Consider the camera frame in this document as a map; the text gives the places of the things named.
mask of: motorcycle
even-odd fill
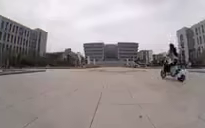
[[[160,72],[162,79],[167,76],[171,76],[176,78],[180,82],[184,82],[186,80],[186,69],[182,68],[180,65],[174,65],[170,67],[169,71],[165,71],[165,66],[170,65],[172,60],[169,57],[166,57],[164,60],[163,68]]]

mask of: multi-story building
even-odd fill
[[[137,58],[138,43],[118,42],[118,59],[135,60]]]
[[[0,15],[0,65],[8,64],[11,56],[43,56],[46,44],[47,32]]]
[[[119,42],[118,44],[86,43],[85,56],[91,60],[135,60],[137,58],[138,43]]]
[[[205,64],[205,20],[177,31],[181,60]]]
[[[104,43],[85,43],[83,45],[86,57],[90,57],[90,60],[102,61],[104,60]]]
[[[152,50],[140,50],[137,54],[137,58],[140,62],[150,64],[153,61],[153,51]]]

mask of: curb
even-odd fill
[[[4,75],[16,75],[16,74],[25,74],[25,73],[37,73],[37,72],[46,72],[46,70],[4,72],[4,73],[0,73],[0,76],[4,76]]]

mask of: paved plaza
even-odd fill
[[[205,128],[205,74],[61,69],[0,76],[0,128]]]

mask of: tire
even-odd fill
[[[185,75],[181,75],[181,77],[178,78],[178,81],[184,82],[185,79],[186,79],[186,76]]]
[[[160,71],[160,76],[161,76],[162,79],[164,79],[164,78],[166,78],[167,75],[163,70],[161,70]]]

